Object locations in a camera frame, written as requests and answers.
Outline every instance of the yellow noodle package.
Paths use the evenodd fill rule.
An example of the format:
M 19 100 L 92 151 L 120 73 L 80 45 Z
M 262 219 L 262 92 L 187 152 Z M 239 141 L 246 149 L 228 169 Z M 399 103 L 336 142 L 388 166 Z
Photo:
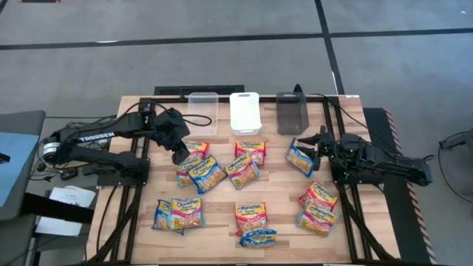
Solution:
M 227 176 L 213 156 L 209 156 L 198 166 L 187 171 L 187 174 L 196 185 L 199 194 L 204 194 Z
M 301 146 L 301 144 L 299 144 L 296 138 L 293 138 L 289 150 L 287 150 L 286 153 L 286 160 L 304 173 L 306 177 L 310 177 L 314 166 L 313 161 L 304 152 L 298 150 L 298 146 Z
M 230 181 L 236 189 L 241 189 L 252 179 L 259 177 L 259 169 L 249 153 L 236 158 L 230 165 L 225 167 Z
M 339 216 L 340 214 L 320 208 L 312 200 L 308 200 L 297 219 L 297 226 L 319 236 L 328 236 L 329 232 L 334 229 Z
M 202 199 L 172 199 L 169 227 L 172 230 L 205 226 Z
M 186 141 L 184 143 L 189 150 L 190 155 L 188 158 L 200 157 L 202 160 L 205 159 L 208 147 L 210 146 L 209 143 L 200 143 L 197 141 Z
M 235 205 L 235 220 L 237 236 L 243 235 L 246 231 L 266 228 L 268 217 L 266 216 L 266 204 Z
M 301 206 L 305 202 L 312 200 L 320 208 L 332 211 L 337 203 L 337 197 L 333 196 L 326 188 L 319 182 L 314 181 L 307 191 L 299 198 L 298 202 Z
M 235 158 L 238 158 L 248 152 L 258 166 L 263 166 L 265 164 L 266 142 L 252 143 L 238 141 L 235 143 Z
M 169 214 L 171 214 L 171 203 L 158 199 L 156 211 L 154 212 L 154 223 L 152 229 L 169 230 Z M 176 233 L 184 234 L 184 229 L 174 230 Z
M 186 159 L 183 163 L 176 167 L 178 187 L 184 188 L 193 184 L 191 178 L 187 175 L 187 171 L 191 170 L 195 166 L 198 166 L 201 162 L 202 158 L 199 156 L 194 156 L 192 158 Z

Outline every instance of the concrete floor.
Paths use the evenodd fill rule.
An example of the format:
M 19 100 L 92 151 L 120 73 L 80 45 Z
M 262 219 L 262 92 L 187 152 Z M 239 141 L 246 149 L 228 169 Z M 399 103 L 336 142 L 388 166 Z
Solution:
M 331 32 L 473 27 L 470 1 L 322 3 Z M 320 32 L 311 0 L 8 1 L 0 14 L 0 45 Z M 337 38 L 333 46 L 345 92 L 391 110 L 405 154 L 435 154 L 439 140 L 472 127 L 472 34 Z M 13 50 L 0 51 L 0 62 L 0 112 L 110 115 L 121 95 L 151 95 L 154 86 L 237 83 L 263 94 L 300 83 L 306 93 L 336 93 L 323 39 Z M 48 119 L 43 135 L 67 122 Z M 452 185 L 473 196 L 471 159 L 464 147 L 443 155 Z M 472 204 L 447 188 L 436 161 L 431 166 L 433 184 L 415 189 L 438 262 L 469 265 Z M 28 190 L 94 183 L 54 180 Z M 45 252 L 41 265 L 79 262 L 83 254 L 80 245 Z

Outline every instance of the wooden table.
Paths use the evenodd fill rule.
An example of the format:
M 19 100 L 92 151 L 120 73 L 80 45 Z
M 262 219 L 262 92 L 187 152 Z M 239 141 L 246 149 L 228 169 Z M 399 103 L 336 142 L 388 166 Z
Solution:
M 118 114 L 139 100 L 140 96 L 123 96 Z M 340 96 L 339 100 L 341 107 L 366 124 L 358 96 Z M 168 108 L 174 107 L 183 114 L 187 113 L 186 103 L 165 103 L 164 105 Z M 325 124 L 321 103 L 307 103 L 307 110 L 310 127 L 300 137 L 314 135 L 319 131 L 320 125 Z M 240 191 L 236 191 L 229 180 L 223 180 L 204 194 L 203 211 L 207 222 L 204 228 L 187 230 L 185 236 L 169 231 L 153 231 L 151 226 L 158 199 L 194 197 L 197 191 L 194 186 L 177 187 L 171 153 L 150 143 L 151 172 L 141 197 L 132 264 L 350 262 L 342 217 L 336 228 L 325 238 L 295 226 L 297 216 L 302 210 L 297 204 L 297 199 L 307 190 L 312 181 L 318 180 L 332 193 L 338 194 L 332 182 L 328 160 L 322 159 L 320 171 L 314 171 L 311 178 L 306 178 L 286 161 L 285 152 L 293 136 L 277 134 L 275 103 L 260 104 L 262 128 L 257 136 L 233 136 L 229 112 L 228 103 L 219 104 L 217 136 L 187 137 L 185 140 L 210 142 L 209 154 L 214 155 L 222 166 L 234 159 L 236 141 L 266 141 L 268 155 L 266 165 L 261 168 L 260 178 Z M 338 134 L 335 112 L 331 111 L 331 114 L 334 131 Z M 365 140 L 370 139 L 367 129 L 363 126 L 344 114 L 343 120 L 346 132 L 358 134 Z M 129 150 L 130 145 L 131 140 L 116 137 L 112 141 L 110 151 Z M 358 188 L 368 228 L 389 253 L 399 257 L 384 195 L 373 185 L 359 185 Z M 95 254 L 98 226 L 111 190 L 111 188 L 104 188 L 98 194 L 87 242 L 89 257 Z M 106 213 L 100 245 L 106 241 L 117 222 L 121 191 L 122 188 L 117 189 Z M 266 202 L 268 227 L 278 231 L 274 247 L 246 249 L 238 245 L 239 237 L 235 236 L 237 230 L 234 219 L 235 202 Z M 340 203 L 337 203 L 334 211 L 341 214 Z M 354 224 L 353 227 L 358 257 L 361 258 L 363 251 L 359 232 Z M 128 228 L 125 228 L 121 237 L 119 259 L 124 256 L 127 233 Z

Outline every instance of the blue package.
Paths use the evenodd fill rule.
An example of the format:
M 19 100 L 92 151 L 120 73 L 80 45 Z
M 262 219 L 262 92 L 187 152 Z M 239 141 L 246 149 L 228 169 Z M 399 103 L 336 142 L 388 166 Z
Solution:
M 154 222 L 152 229 L 169 230 L 169 216 L 171 214 L 171 203 L 158 199 L 156 211 L 154 212 Z M 173 230 L 176 233 L 184 235 L 184 229 Z
M 267 248 L 276 243 L 276 230 L 255 229 L 243 234 L 239 244 L 244 248 Z
M 304 152 L 297 149 L 299 144 L 296 138 L 290 143 L 289 150 L 286 153 L 286 160 L 300 170 L 306 177 L 310 177 L 313 172 L 314 162 Z

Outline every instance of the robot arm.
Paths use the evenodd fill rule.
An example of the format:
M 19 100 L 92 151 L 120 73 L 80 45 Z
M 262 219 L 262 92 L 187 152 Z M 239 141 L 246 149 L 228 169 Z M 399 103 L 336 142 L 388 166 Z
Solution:
M 179 164 L 189 155 L 182 138 L 189 135 L 183 116 L 171 108 L 156 115 L 155 111 L 130 112 L 106 123 L 65 127 L 44 141 L 44 160 L 60 165 L 73 160 L 114 166 L 123 175 L 139 171 L 146 158 L 136 158 L 130 151 L 119 154 L 79 146 L 111 137 L 148 137 L 165 150 L 173 151 L 173 163 Z
M 300 143 L 318 145 L 317 150 L 307 147 L 298 149 L 313 158 L 315 170 L 319 169 L 320 157 L 332 157 L 333 165 L 350 176 L 347 183 L 382 183 L 385 174 L 405 177 L 408 181 L 426 186 L 432 182 L 429 165 L 424 159 L 390 154 L 382 148 L 367 142 L 356 134 L 343 134 L 335 141 L 325 126 L 312 137 L 298 139 Z

